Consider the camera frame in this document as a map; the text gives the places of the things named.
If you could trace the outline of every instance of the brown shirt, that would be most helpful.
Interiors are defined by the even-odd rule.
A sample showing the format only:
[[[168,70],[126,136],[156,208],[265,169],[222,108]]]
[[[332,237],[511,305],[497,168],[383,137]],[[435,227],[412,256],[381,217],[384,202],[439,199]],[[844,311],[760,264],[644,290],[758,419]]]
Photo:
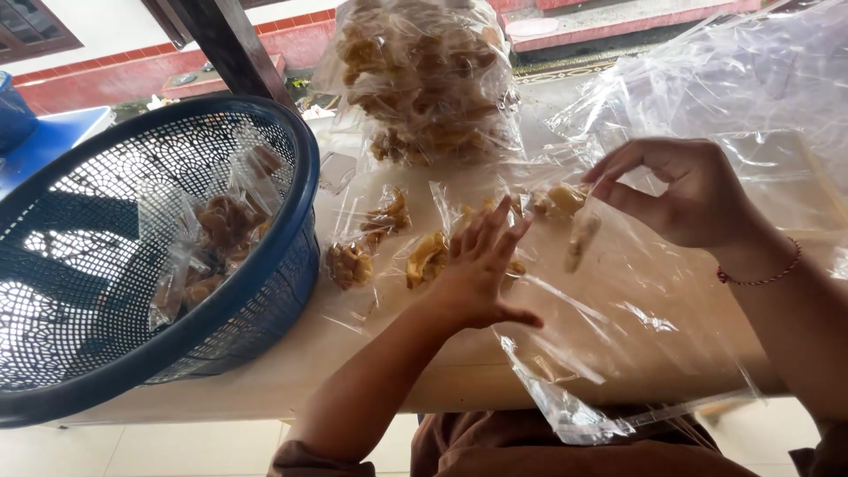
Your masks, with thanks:
[[[714,445],[694,421],[651,430],[647,438],[608,446],[567,446],[537,410],[429,414],[412,440],[410,477],[497,475],[721,475],[756,477],[699,444]],[[848,425],[834,426],[816,450],[790,453],[801,475],[848,475]],[[315,457],[287,441],[274,456],[269,477],[373,477],[371,463]]]

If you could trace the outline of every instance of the fingernail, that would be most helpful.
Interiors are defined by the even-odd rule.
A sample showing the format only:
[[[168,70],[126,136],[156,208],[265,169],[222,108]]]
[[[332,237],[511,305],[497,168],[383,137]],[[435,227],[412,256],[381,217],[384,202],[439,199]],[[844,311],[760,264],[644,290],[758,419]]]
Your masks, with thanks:
[[[610,191],[612,190],[612,184],[610,181],[606,179],[601,179],[597,184],[594,185],[592,189],[592,195],[601,200],[606,200],[607,197],[610,196]]]

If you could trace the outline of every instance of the person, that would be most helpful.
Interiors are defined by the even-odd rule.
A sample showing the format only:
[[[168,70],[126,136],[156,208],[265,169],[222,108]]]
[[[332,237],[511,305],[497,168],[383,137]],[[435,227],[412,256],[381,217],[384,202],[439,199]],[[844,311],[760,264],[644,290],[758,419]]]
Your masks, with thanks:
[[[618,182],[648,167],[667,191]],[[584,178],[593,196],[665,240],[711,253],[780,378],[819,426],[816,450],[793,453],[803,475],[848,474],[848,299],[745,196],[727,157],[706,140],[643,139]],[[505,304],[499,286],[530,221],[499,237],[507,197],[450,241],[449,264],[426,296],[331,376],[298,415],[270,476],[374,475],[361,461],[382,438],[439,348],[464,328],[544,326]],[[427,415],[413,440],[413,477],[454,475],[754,475],[693,440],[696,425],[607,446],[566,446],[538,410]]]

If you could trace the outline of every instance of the basket rim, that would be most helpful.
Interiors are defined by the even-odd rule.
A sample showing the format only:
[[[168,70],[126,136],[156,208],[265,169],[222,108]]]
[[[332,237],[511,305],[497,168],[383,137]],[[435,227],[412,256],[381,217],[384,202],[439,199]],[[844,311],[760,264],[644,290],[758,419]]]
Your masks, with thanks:
[[[132,118],[87,139],[43,167],[0,200],[0,230],[35,199],[77,166],[130,137],[180,119],[209,113],[243,112],[280,120],[294,147],[295,167],[289,194],[256,251],[207,300],[125,355],[100,368],[60,383],[31,390],[0,391],[0,429],[40,424],[85,411],[143,384],[184,357],[226,323],[243,304],[235,296],[253,297],[301,232],[318,189],[319,149],[300,115],[273,100],[255,96],[196,98]]]

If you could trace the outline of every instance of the basket mesh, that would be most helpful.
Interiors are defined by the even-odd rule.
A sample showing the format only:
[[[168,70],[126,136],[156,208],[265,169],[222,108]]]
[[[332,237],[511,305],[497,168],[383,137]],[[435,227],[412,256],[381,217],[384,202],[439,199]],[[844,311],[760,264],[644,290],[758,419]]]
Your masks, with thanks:
[[[153,233],[140,233],[140,194],[157,183],[200,199],[225,192],[220,178],[241,147],[233,134],[239,124],[250,125],[285,160],[276,173],[285,199],[295,167],[286,130],[260,115],[211,113],[114,145],[0,231],[0,390],[60,383],[156,335],[148,331],[149,302],[167,259],[176,204],[165,196],[154,201]],[[149,384],[222,373],[284,334],[309,297],[318,262],[314,217],[290,226],[299,230],[296,239],[260,292],[244,296],[236,316]]]

